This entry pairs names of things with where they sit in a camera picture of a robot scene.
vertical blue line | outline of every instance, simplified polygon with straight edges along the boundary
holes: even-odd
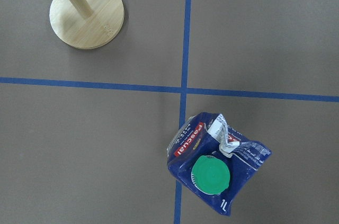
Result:
[[[190,47],[190,23],[191,23],[191,0],[185,0],[185,20],[184,20],[183,58],[182,58],[182,70],[181,70],[179,127],[181,127],[185,123],[185,117],[186,117],[186,97],[187,97],[189,47]],[[180,224],[181,195],[182,195],[182,185],[180,182],[176,181],[175,202],[174,202],[174,224]]]

wooden disc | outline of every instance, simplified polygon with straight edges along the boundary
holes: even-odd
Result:
[[[69,0],[53,0],[49,20],[55,34],[80,49],[93,49],[110,42],[120,31],[122,0],[87,0],[94,13],[83,19]]]

wooden base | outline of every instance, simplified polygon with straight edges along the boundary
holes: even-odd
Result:
[[[122,0],[87,0],[93,14],[84,19],[69,0],[53,0],[49,19],[55,34],[80,49],[93,49],[110,42],[120,31]]]

gray surface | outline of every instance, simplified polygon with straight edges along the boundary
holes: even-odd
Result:
[[[0,77],[180,86],[185,0],[123,0],[96,50],[52,0],[0,0]],[[339,95],[339,0],[192,0],[188,85]],[[166,146],[180,95],[0,84],[0,223],[173,223]],[[189,95],[272,157],[223,217],[183,188],[182,223],[338,223],[339,104]]]

green cap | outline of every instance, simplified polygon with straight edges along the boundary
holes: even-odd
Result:
[[[213,156],[200,156],[192,168],[191,177],[200,191],[215,195],[228,188],[230,173],[222,160]]]

